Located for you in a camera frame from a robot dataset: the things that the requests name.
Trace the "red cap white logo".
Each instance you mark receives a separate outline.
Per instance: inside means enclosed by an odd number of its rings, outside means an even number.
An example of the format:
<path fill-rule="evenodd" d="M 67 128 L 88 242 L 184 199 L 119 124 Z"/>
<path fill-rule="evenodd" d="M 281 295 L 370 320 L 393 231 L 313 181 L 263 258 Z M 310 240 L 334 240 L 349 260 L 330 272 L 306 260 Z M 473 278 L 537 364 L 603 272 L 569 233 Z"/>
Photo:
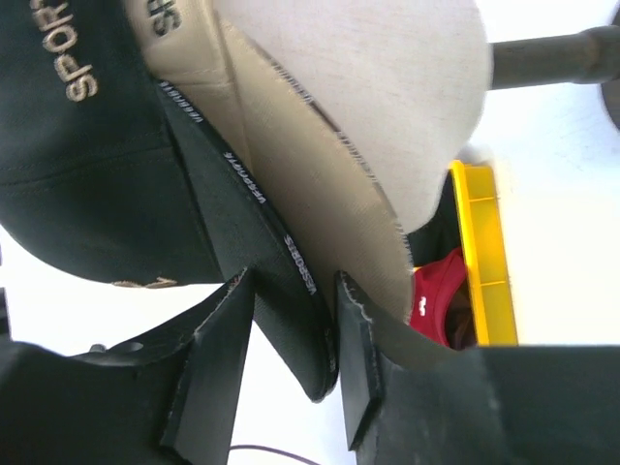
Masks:
<path fill-rule="evenodd" d="M 439 261 L 418 267 L 414 273 L 411 328 L 448 347 L 446 317 L 456 292 L 466 278 L 467 268 L 460 247 Z"/>

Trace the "beige cap black R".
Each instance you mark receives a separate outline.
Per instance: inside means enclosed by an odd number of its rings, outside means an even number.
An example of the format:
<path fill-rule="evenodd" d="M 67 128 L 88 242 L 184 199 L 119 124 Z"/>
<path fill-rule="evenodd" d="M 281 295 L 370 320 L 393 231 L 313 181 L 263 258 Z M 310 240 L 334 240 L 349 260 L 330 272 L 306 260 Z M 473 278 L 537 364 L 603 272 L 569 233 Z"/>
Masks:
<path fill-rule="evenodd" d="M 355 147 L 298 82 L 209 1 L 128 1 L 125 9 L 149 70 L 238 153 L 325 294 L 343 270 L 407 321 L 413 261 L 402 228 Z"/>

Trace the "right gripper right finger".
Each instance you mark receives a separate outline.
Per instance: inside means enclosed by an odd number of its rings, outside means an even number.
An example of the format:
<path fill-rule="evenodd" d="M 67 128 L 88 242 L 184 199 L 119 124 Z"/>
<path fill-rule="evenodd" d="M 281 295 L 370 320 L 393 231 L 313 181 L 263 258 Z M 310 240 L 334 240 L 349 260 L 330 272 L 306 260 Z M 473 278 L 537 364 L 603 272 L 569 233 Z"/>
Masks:
<path fill-rule="evenodd" d="M 615 464 L 614 346 L 456 352 L 336 282 L 347 441 L 360 464 Z"/>

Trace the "black cap gold R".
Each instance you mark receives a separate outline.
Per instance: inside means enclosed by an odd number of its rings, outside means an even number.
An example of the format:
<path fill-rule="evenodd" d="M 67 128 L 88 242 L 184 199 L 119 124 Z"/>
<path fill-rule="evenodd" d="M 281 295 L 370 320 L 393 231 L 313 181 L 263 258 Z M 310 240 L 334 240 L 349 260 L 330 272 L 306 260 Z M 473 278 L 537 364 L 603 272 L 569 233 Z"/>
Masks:
<path fill-rule="evenodd" d="M 1 223 L 75 276 L 137 287 L 257 275 L 257 322 L 307 396 L 337 377 L 334 323 L 263 188 L 174 85 L 118 1 L 1 5 Z"/>

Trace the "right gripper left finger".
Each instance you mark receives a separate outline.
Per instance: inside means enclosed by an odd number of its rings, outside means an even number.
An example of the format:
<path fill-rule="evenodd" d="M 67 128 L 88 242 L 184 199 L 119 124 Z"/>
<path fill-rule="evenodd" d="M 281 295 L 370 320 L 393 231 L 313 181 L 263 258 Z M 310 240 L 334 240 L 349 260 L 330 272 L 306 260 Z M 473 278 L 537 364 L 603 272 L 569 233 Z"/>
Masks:
<path fill-rule="evenodd" d="M 224 464 L 254 312 L 244 270 L 108 350 L 1 343 L 5 464 Z"/>

